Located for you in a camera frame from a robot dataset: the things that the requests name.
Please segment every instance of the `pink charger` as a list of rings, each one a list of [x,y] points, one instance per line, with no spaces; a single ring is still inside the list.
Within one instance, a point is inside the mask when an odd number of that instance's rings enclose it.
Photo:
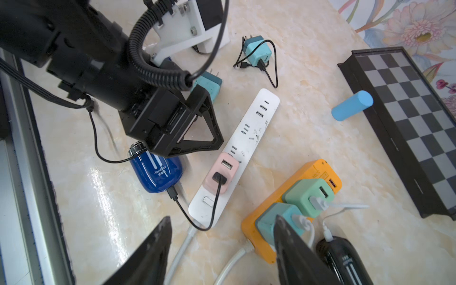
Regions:
[[[239,161],[237,161],[234,157],[229,155],[226,152],[222,152],[217,160],[215,161],[214,165],[212,166],[211,170],[206,175],[206,178],[204,178],[204,181],[202,182],[202,186],[210,191],[212,194],[216,195],[217,194],[217,188],[218,188],[218,182],[213,180],[212,177],[213,175],[218,172],[222,174],[223,176],[226,177],[227,181],[225,184],[222,185],[220,188],[220,194],[223,194],[226,192],[228,189],[228,185],[230,184],[231,180],[233,179],[234,175],[236,174],[236,171],[238,171],[239,168]]]

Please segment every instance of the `blue charger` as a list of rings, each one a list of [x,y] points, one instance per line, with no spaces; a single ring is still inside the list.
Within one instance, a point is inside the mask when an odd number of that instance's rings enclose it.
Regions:
[[[222,80],[217,76],[205,71],[200,77],[198,77],[193,83],[192,91],[195,86],[201,85],[206,89],[211,95],[211,100],[214,102],[218,93],[220,92],[220,87],[222,86]]]
[[[135,155],[145,148],[146,146],[138,141],[130,147],[129,153]],[[142,186],[149,193],[165,191],[176,184],[183,174],[182,163],[178,156],[164,158],[146,151],[130,160],[130,163]]]
[[[254,36],[250,39],[245,40],[242,48],[245,56],[248,56],[262,41],[262,36]],[[264,63],[267,63],[271,58],[272,51],[267,44],[262,44],[251,56],[247,58],[252,66],[257,66],[258,61],[261,59]]]

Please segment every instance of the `usb cable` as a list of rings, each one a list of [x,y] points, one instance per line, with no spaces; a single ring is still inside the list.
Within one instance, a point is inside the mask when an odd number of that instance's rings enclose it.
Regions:
[[[181,209],[182,213],[184,216],[187,218],[190,224],[192,224],[193,227],[195,227],[197,230],[200,230],[202,232],[206,232],[212,228],[212,224],[214,222],[214,217],[215,217],[215,208],[217,206],[217,201],[218,201],[218,196],[220,196],[220,189],[222,188],[222,185],[224,185],[227,182],[227,179],[225,176],[220,174],[219,172],[214,173],[212,176],[212,179],[218,182],[218,188],[217,188],[217,194],[215,195],[215,201],[214,201],[214,207],[212,208],[212,216],[211,216],[211,222],[209,223],[209,226],[207,228],[200,228],[199,226],[195,225],[195,223],[190,219],[190,217],[187,215],[185,212],[184,208],[182,208],[181,204],[179,203],[178,196],[177,196],[177,191],[173,186],[169,187],[166,191],[168,192],[168,195],[170,196],[171,199],[176,201],[177,205]]]

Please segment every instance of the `blue cylinder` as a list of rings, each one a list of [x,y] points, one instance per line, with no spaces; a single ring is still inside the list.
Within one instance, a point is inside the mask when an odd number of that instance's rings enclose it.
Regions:
[[[357,114],[369,108],[372,106],[372,104],[373,99],[371,94],[364,90],[361,90],[359,92],[356,92],[352,97],[334,107],[331,111],[331,114],[336,120],[343,121],[346,118],[349,118],[354,114]]]

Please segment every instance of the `power strip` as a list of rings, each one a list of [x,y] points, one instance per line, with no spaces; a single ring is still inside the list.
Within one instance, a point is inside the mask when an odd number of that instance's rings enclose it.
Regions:
[[[239,161],[239,169],[227,191],[218,197],[212,226],[220,218],[279,103],[279,97],[267,89],[261,89],[226,144],[223,151]],[[188,206],[189,214],[200,224],[207,227],[211,221],[214,200],[215,195],[201,185]]]

